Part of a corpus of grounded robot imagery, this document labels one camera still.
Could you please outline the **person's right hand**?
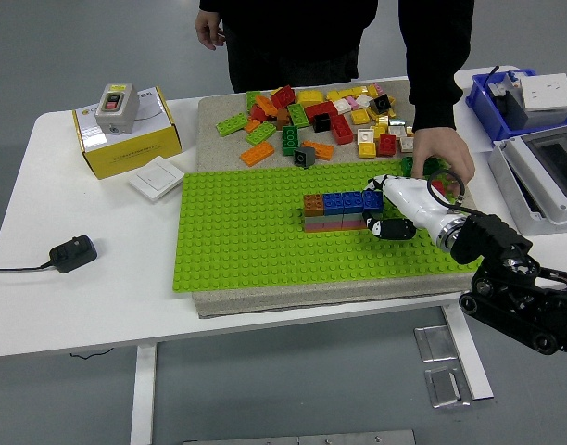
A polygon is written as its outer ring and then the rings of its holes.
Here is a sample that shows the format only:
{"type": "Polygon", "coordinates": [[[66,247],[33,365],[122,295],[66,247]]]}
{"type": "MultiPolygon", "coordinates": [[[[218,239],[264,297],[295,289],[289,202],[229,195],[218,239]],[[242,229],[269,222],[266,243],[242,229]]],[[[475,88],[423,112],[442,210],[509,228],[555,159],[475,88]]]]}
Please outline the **person's right hand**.
{"type": "Polygon", "coordinates": [[[215,51],[226,43],[218,12],[199,10],[195,18],[195,31],[199,43],[208,50],[215,51]]]}

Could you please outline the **person's left hand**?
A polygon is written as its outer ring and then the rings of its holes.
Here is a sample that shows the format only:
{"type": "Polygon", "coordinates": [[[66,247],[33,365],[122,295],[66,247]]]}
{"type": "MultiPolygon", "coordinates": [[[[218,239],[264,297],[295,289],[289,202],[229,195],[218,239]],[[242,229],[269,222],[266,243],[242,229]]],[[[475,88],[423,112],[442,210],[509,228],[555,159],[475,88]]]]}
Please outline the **person's left hand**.
{"type": "Polygon", "coordinates": [[[469,183],[475,174],[470,150],[459,134],[449,127],[417,130],[413,141],[411,176],[423,178],[423,167],[429,158],[443,159],[459,178],[469,183]]]}

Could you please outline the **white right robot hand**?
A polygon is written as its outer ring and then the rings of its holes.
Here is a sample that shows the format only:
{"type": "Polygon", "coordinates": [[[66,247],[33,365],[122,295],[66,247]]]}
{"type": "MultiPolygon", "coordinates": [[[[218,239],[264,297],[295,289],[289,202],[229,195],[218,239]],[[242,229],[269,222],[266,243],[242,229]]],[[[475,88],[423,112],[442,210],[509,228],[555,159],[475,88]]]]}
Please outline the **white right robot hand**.
{"type": "Polygon", "coordinates": [[[466,220],[462,214],[451,213],[448,201],[430,192],[423,179],[385,174],[372,178],[364,189],[367,190],[380,191],[404,216],[380,220],[370,210],[364,210],[364,222],[380,239],[408,240],[418,229],[425,229],[439,248],[450,251],[466,220]]]}

